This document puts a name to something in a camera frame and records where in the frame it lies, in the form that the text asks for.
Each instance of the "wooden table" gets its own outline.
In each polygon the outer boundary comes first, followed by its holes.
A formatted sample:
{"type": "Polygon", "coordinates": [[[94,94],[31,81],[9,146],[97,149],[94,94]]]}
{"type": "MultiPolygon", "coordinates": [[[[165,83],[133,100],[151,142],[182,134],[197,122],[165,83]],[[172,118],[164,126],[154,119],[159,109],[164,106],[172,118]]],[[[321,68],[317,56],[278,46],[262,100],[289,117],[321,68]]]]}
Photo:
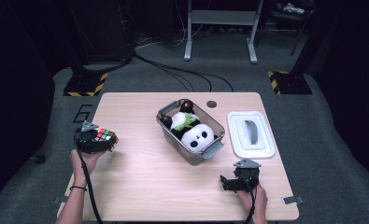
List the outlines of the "wooden table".
{"type": "MultiPolygon", "coordinates": [[[[240,221],[248,211],[232,191],[224,191],[220,175],[234,179],[234,154],[227,123],[231,111],[256,110],[264,114],[255,92],[114,92],[105,93],[92,123],[117,134],[120,141],[106,153],[91,175],[95,200],[104,221],[240,221]],[[225,129],[225,146],[197,166],[188,164],[164,139],[156,115],[162,107],[182,98],[193,100],[225,129]],[[215,101],[217,107],[206,103],[215,101]]],[[[268,196],[268,220],[295,220],[296,204],[277,149],[260,163],[260,182],[268,196]]],[[[84,220],[95,220],[89,196],[84,220]]]]}

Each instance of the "black wall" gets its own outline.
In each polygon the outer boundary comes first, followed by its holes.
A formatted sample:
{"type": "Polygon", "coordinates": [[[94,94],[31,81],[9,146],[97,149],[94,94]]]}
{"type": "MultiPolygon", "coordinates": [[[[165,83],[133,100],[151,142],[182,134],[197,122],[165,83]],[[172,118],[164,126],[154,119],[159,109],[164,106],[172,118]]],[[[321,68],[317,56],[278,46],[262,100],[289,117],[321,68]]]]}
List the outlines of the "black wall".
{"type": "Polygon", "coordinates": [[[14,5],[0,0],[0,190],[48,132],[54,69],[44,61],[41,46],[14,5]]]}
{"type": "Polygon", "coordinates": [[[369,1],[339,6],[332,44],[315,79],[330,105],[336,130],[369,171],[369,1]]]}

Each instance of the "black curtain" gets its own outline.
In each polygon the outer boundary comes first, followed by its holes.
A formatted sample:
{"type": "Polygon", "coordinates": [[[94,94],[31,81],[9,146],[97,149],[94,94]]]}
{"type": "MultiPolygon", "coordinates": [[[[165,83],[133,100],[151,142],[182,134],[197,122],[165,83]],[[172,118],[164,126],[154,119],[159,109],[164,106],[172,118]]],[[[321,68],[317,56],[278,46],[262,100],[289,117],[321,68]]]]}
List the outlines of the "black curtain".
{"type": "Polygon", "coordinates": [[[339,6],[331,46],[315,79],[336,130],[369,171],[369,1],[342,1],[339,6]]]}

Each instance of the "wrist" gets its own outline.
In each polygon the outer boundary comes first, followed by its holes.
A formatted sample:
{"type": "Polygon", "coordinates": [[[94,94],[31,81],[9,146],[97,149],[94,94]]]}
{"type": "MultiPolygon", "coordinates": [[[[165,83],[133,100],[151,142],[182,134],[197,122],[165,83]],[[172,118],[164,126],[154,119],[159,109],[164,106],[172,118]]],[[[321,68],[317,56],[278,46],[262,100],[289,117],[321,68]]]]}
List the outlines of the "wrist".
{"type": "Polygon", "coordinates": [[[75,178],[73,181],[73,185],[85,188],[87,185],[86,179],[85,178],[75,178]]]}

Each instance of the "white plush toy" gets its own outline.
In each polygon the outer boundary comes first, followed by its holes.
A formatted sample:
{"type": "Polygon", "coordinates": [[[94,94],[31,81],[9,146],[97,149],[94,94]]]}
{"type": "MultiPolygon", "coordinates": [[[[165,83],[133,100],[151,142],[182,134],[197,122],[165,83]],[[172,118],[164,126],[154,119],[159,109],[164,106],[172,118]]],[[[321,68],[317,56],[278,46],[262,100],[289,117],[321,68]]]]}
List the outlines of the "white plush toy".
{"type": "Polygon", "coordinates": [[[173,117],[164,116],[160,120],[192,152],[202,151],[217,137],[195,115],[191,101],[184,101],[173,117]]]}

